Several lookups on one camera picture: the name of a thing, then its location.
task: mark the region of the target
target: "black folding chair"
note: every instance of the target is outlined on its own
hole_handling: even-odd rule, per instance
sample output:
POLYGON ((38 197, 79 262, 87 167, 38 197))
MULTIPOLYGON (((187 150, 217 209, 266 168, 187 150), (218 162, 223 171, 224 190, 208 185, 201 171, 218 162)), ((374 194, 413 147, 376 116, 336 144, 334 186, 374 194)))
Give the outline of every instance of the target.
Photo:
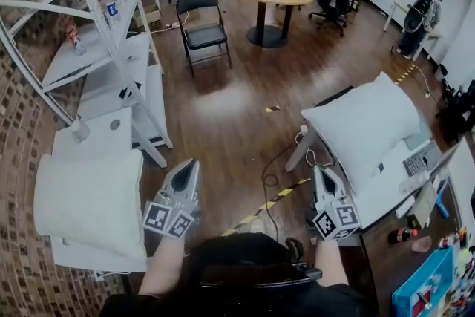
POLYGON ((223 17, 221 16, 221 9, 218 0, 178 0, 177 3, 177 16, 178 22, 180 23, 181 36, 183 38, 183 45, 185 46, 186 58, 190 64, 191 75, 194 78, 193 63, 204 61, 207 59, 213 59, 216 57, 224 56, 227 54, 229 59, 229 67, 232 68, 231 56, 229 55, 228 47, 228 36, 224 30, 223 17), (184 13, 187 13, 192 10, 205 7, 216 7, 217 13, 219 15, 219 22, 214 24, 201 25, 198 27, 192 27, 188 29, 183 28, 183 23, 181 16, 184 13), (205 59, 198 59, 192 61, 190 57, 189 50, 198 50, 213 45, 219 45, 221 49, 221 44, 226 46, 226 53, 218 54, 212 57, 206 57, 205 59))

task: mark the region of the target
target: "cardboard box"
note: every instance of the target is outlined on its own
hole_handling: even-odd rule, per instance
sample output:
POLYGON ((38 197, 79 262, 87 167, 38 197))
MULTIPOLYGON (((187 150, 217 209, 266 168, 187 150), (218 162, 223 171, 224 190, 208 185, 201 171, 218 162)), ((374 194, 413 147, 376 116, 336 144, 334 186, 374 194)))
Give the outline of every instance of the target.
MULTIPOLYGON (((157 5, 154 4, 148 7, 144 7, 144 10, 145 10, 148 26, 150 27, 150 29, 151 30, 160 29, 162 26, 162 22, 160 21, 162 18, 162 15, 157 5)), ((139 11, 136 11, 134 13, 134 24, 135 24, 135 28, 143 27, 143 20, 142 20, 142 17, 140 16, 139 11)))

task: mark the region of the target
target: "wooden floor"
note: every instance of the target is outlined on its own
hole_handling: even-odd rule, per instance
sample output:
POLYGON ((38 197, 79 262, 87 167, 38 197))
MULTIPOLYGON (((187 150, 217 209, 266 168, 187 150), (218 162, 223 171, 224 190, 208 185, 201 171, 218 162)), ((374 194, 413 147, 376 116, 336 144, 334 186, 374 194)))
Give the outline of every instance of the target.
MULTIPOLYGON (((319 10, 316 2, 300 11, 295 9, 288 44, 278 49, 262 49, 246 38, 247 30, 255 25, 257 3, 219 1, 229 37, 232 70, 224 56, 197 65, 196 77, 192 79, 180 30, 154 34, 165 73, 168 133, 174 144, 174 149, 162 147, 160 152, 169 168, 194 157, 201 162, 203 170, 200 190, 203 216, 190 244, 222 234, 264 204, 261 172, 294 140, 303 124, 302 109, 311 108, 350 85, 356 87, 372 81, 381 71, 396 80, 412 64, 401 56, 390 55, 391 45, 397 42, 400 31, 391 25, 384 33, 385 17, 370 4, 363 4, 358 13, 350 14, 343 38, 331 25, 317 30, 317 21, 308 19, 309 12, 319 10), (265 112, 265 107, 276 105, 280 111, 265 112)), ((173 4, 162 0, 163 24, 177 21, 175 4, 176 0, 173 4)), ((193 11, 186 26, 214 20, 214 13, 193 11)), ((283 22, 284 9, 269 5, 266 23, 281 26, 283 22)), ((194 58, 217 52, 213 48, 200 52, 199 56, 195 54, 194 58)), ((438 99, 440 90, 431 64, 421 55, 417 65, 425 72, 438 99)), ((437 143, 445 149, 435 120, 437 105, 433 98, 425 98, 420 73, 413 71, 401 87, 422 110, 437 143)), ((269 190, 269 198, 310 176, 311 168, 304 161, 294 172, 284 171, 292 150, 293 147, 269 169, 279 179, 279 184, 269 190)), ((315 153, 317 161, 328 161, 322 147, 316 146, 315 153)), ((153 166, 146 169, 142 193, 147 199, 155 196, 165 173, 166 170, 153 166)), ((312 261, 313 251, 304 224, 310 198, 310 187, 304 184, 270 212, 279 228, 279 241, 283 243, 289 236, 301 240, 307 248, 307 258, 312 261)), ((264 220, 268 233, 275 235, 269 219, 264 217, 264 220)), ((148 248, 153 251, 154 244, 148 244, 148 248)))

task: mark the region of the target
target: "keyboard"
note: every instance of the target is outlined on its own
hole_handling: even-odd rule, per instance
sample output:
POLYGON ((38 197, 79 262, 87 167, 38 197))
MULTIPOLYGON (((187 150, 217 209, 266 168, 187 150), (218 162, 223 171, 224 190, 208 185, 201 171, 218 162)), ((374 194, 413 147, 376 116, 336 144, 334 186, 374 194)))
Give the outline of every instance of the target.
POLYGON ((426 146, 422 147, 415 154, 404 160, 404 167, 407 174, 413 176, 422 171, 431 171, 439 163, 442 152, 436 142, 431 140, 426 146))

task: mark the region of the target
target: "person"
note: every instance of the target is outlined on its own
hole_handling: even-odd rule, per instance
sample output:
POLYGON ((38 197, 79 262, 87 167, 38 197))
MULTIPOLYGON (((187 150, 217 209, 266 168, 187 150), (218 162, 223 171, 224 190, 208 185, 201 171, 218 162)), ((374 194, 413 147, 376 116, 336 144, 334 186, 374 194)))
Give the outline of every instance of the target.
POLYGON ((336 241, 317 244, 315 267, 323 271, 318 283, 307 281, 305 287, 290 290, 276 287, 273 293, 245 285, 250 278, 257 279, 253 284, 284 280, 276 275, 277 268, 290 262, 290 251, 268 235, 247 232, 212 238, 191 250, 185 266, 184 247, 184 238, 163 236, 138 295, 109 296, 99 316, 189 316, 184 314, 187 312, 212 316, 245 316, 246 312, 273 316, 378 315, 348 286, 336 241), (273 270, 266 271, 266 266, 273 270), (219 289, 210 284, 219 284, 219 289))
POLYGON ((399 47, 396 52, 402 54, 404 58, 410 59, 417 47, 422 42, 426 33, 431 32, 440 22, 441 16, 441 4, 442 0, 431 0, 427 13, 425 14, 423 21, 419 28, 413 32, 405 31, 402 35, 402 39, 399 43, 399 47))

